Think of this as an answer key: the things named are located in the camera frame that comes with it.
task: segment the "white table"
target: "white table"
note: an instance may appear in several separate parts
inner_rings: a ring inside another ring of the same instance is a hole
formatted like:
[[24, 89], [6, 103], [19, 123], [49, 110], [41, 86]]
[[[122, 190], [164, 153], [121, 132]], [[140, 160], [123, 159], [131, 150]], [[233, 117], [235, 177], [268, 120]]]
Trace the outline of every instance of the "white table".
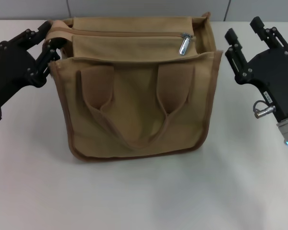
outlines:
[[[0, 21], [0, 41], [41, 24]], [[219, 49], [231, 27], [247, 60], [266, 47], [248, 23], [212, 25]], [[288, 23], [274, 25], [288, 41]], [[255, 119], [259, 99], [223, 57], [199, 150], [83, 163], [68, 149], [53, 80], [22, 89], [2, 108], [0, 230], [288, 230], [288, 148], [273, 115]]]

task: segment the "tan canvas bag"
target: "tan canvas bag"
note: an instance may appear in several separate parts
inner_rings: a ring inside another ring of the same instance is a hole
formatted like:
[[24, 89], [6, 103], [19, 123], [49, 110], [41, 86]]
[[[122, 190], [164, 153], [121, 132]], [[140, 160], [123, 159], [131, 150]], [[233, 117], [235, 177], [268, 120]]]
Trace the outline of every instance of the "tan canvas bag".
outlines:
[[[202, 17], [73, 18], [50, 63], [72, 153], [84, 161], [195, 150], [206, 139], [222, 52]], [[185, 55], [179, 53], [191, 35]]]

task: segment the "label sticker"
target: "label sticker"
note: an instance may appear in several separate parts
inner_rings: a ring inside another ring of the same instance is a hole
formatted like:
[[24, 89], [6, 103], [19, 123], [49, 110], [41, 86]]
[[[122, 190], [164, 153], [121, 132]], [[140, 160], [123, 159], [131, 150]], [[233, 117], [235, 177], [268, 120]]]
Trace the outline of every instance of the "label sticker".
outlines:
[[264, 92], [264, 96], [270, 104], [273, 102], [267, 91]]

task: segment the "gray wall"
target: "gray wall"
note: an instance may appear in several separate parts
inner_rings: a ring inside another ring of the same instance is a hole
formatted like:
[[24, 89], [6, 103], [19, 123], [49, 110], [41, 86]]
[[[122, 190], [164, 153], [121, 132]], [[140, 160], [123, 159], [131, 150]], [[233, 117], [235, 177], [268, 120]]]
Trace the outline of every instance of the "gray wall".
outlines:
[[180, 16], [210, 11], [213, 21], [288, 22], [288, 0], [0, 0], [0, 19]]

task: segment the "zipper pull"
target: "zipper pull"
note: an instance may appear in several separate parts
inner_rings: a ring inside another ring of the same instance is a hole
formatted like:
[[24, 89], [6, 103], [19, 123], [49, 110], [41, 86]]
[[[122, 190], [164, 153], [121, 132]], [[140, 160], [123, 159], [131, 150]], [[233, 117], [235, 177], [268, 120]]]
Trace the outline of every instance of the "zipper pull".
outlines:
[[189, 43], [190, 43], [190, 40], [192, 38], [192, 35], [187, 34], [187, 33], [183, 33], [181, 35], [181, 37], [183, 38], [183, 42], [181, 44], [181, 47], [180, 47], [180, 50], [179, 50], [179, 54], [183, 56], [187, 52], [187, 49], [189, 47]]

